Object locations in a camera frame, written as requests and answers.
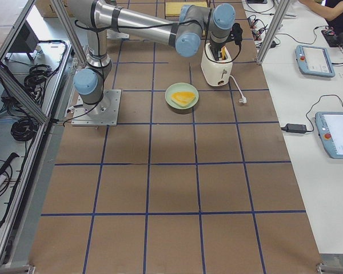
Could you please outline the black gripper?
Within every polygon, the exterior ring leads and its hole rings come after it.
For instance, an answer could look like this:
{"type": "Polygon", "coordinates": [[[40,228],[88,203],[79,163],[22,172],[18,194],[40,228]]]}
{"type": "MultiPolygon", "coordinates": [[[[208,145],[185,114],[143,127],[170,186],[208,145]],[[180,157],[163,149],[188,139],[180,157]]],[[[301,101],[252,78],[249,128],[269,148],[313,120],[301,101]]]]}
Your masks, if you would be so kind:
{"type": "Polygon", "coordinates": [[[210,48],[213,56],[221,56],[221,50],[225,46],[225,43],[210,43],[210,48]]]}

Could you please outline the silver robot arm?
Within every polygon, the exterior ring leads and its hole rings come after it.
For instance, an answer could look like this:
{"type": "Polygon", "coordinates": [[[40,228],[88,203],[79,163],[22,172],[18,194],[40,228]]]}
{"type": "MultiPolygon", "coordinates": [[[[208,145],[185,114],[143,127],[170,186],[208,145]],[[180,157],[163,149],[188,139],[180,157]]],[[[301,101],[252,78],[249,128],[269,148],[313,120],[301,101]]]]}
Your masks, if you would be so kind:
{"type": "Polygon", "coordinates": [[[111,64],[106,69],[106,89],[122,91],[119,112],[111,111],[102,117],[106,120],[116,115],[118,124],[149,123],[155,114],[160,121],[188,120],[191,109],[177,110],[168,105],[165,91],[172,84],[185,82],[197,90],[213,90],[202,73],[201,46],[191,58],[177,54],[170,46],[141,38],[135,34],[117,33],[111,29],[96,35],[89,27],[76,21],[78,33],[86,33],[86,53],[97,48],[97,42],[107,45],[111,64]]]}

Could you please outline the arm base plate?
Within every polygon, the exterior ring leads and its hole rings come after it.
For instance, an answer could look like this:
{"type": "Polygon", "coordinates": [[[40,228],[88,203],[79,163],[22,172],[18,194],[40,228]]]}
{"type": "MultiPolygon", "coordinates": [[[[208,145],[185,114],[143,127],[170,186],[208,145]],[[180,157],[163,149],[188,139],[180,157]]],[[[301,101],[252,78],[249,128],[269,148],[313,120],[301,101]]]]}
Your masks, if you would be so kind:
{"type": "Polygon", "coordinates": [[[123,39],[127,40],[130,37],[129,34],[119,33],[112,29],[107,29],[106,34],[107,34],[107,39],[109,40],[123,40],[123,39]]]}
{"type": "Polygon", "coordinates": [[[70,122],[73,126],[116,126],[118,120],[121,90],[105,90],[103,99],[96,108],[83,105],[74,111],[75,118],[70,122]]]}

